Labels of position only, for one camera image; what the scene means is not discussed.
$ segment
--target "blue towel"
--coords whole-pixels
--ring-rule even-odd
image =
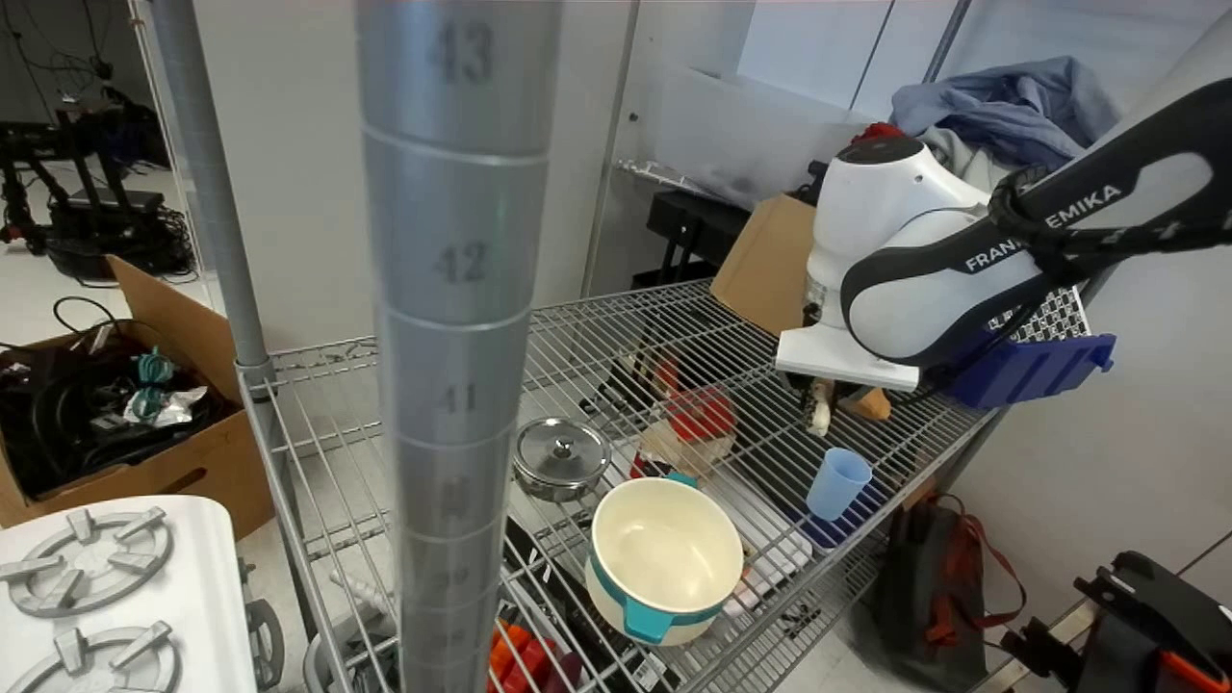
[[[893,122],[946,127],[1005,167],[1060,169],[1116,122],[1116,104],[1082,62],[1047,59],[897,90]]]

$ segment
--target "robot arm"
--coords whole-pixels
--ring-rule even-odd
[[[1232,242],[1232,83],[1213,83],[953,229],[921,213],[839,284],[852,338],[897,367],[953,367],[988,321],[1130,256]]]

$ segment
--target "metal lid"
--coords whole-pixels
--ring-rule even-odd
[[[534,419],[514,437],[514,469],[534,497],[582,497],[604,473],[608,443],[574,419]]]

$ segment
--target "black bag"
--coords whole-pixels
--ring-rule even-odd
[[[1029,589],[962,506],[907,507],[889,532],[889,554],[865,605],[887,668],[932,688],[982,684],[988,679],[984,628],[1015,620]],[[1021,605],[1007,611],[984,611],[984,552],[1015,580]]]

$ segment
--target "shelf rack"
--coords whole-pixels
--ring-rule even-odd
[[[1087,333],[1069,292],[1021,333]],[[321,688],[396,688],[391,683],[391,473],[376,419],[376,348],[371,338],[273,353],[241,375],[269,469],[281,469],[281,528],[294,543],[321,634],[304,661]],[[701,478],[734,520],[748,580],[716,628],[689,647],[639,647],[612,633],[586,597],[588,511],[626,478],[639,433],[662,419],[674,389],[725,389],[734,400],[734,448]],[[558,415],[608,439],[608,469],[586,500],[545,506],[509,480],[498,638],[525,620],[549,645],[570,688],[774,688],[776,679],[861,597],[879,569],[883,520],[988,423],[944,398],[897,406],[889,423],[835,414],[826,439],[803,433],[801,389],[774,370],[774,337],[739,325],[706,284],[588,296],[531,316],[520,423]],[[803,494],[826,448],[874,462],[874,484],[839,534],[808,532]],[[416,638],[464,638],[450,623]]]

